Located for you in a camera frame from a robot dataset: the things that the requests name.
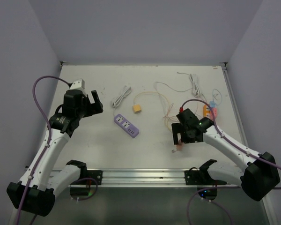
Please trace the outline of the pink charger plug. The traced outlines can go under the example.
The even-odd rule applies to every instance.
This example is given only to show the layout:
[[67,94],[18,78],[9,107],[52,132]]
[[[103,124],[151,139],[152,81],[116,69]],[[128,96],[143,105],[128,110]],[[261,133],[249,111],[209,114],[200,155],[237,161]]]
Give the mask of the pink charger plug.
[[176,150],[181,151],[183,149],[184,143],[176,145]]

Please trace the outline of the yellow charger plug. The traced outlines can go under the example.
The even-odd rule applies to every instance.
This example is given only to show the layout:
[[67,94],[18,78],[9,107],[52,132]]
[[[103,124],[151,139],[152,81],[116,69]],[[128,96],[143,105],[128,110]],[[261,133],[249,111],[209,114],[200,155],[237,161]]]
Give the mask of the yellow charger plug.
[[133,105],[133,112],[134,113],[141,113],[142,108],[139,104]]

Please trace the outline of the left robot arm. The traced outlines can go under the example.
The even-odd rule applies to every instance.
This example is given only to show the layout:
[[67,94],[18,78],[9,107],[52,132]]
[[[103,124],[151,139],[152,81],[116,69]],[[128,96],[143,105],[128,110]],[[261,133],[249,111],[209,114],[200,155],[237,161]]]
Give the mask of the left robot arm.
[[82,90],[67,90],[64,94],[63,104],[49,119],[49,129],[33,162],[17,183],[11,182],[7,187],[7,195],[16,209],[45,217],[69,185],[98,184],[88,176],[86,163],[77,160],[70,160],[60,172],[50,176],[80,120],[103,112],[97,91],[91,91],[91,95],[93,103]]

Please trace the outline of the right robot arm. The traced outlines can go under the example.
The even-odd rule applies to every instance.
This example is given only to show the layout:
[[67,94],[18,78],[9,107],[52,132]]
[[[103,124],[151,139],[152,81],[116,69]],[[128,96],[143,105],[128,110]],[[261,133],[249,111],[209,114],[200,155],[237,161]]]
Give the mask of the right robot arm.
[[251,150],[222,132],[209,118],[198,119],[190,109],[179,110],[173,123],[173,142],[206,143],[228,157],[234,166],[210,159],[197,170],[189,169],[185,176],[196,185],[231,184],[240,187],[251,199],[262,200],[279,183],[274,157]]

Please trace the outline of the pink plug on orange strip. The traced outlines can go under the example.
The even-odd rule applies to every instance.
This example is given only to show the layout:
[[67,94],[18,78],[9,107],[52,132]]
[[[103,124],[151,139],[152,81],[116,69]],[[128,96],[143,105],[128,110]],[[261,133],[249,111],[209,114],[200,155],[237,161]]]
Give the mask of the pink plug on orange strip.
[[212,107],[210,110],[210,119],[214,120],[217,118],[218,109],[216,107]]

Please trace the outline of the blue plug on orange strip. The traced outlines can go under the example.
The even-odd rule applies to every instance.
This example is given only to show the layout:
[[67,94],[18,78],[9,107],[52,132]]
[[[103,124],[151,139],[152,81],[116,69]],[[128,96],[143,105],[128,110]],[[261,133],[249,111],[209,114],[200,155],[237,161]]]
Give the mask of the blue plug on orange strip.
[[210,101],[209,105],[211,108],[215,108],[216,107],[216,103],[214,101]]

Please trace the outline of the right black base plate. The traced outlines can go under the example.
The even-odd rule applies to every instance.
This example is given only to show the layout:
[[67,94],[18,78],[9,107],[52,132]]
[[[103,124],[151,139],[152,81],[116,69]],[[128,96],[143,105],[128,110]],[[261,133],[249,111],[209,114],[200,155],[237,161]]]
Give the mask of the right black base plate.
[[186,185],[215,185],[216,180],[212,179],[206,169],[191,168],[184,171]]

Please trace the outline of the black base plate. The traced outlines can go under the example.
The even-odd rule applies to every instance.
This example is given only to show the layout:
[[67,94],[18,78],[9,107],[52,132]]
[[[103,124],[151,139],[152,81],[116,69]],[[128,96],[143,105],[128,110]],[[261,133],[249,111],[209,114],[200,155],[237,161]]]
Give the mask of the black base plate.
[[191,168],[184,171],[186,185],[215,185],[216,180],[212,179],[206,169]]
[[101,185],[102,183],[102,177],[103,177],[103,171],[102,170],[86,170],[82,172],[79,179],[72,184],[74,185],[95,185],[94,181],[91,180],[82,180],[84,178],[92,178],[97,181],[98,185]]

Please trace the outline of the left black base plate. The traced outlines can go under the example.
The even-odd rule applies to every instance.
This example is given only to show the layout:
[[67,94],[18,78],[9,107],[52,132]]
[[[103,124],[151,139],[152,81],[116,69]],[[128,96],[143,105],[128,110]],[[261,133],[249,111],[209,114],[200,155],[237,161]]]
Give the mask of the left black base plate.
[[102,170],[86,170],[82,172],[79,179],[72,184],[74,185],[95,185],[94,181],[91,180],[82,180],[84,178],[92,178],[97,181],[98,185],[101,185],[102,183],[102,177],[103,177],[103,171]]

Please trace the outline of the aluminium mounting rail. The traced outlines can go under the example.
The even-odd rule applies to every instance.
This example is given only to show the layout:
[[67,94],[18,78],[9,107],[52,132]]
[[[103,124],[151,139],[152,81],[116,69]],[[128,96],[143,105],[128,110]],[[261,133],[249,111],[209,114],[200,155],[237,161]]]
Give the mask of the aluminium mounting rail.
[[106,169],[103,171],[102,187],[209,187],[209,186],[241,186],[243,173],[235,166],[210,166],[208,173],[216,180],[215,185],[186,185],[184,171],[186,169]]

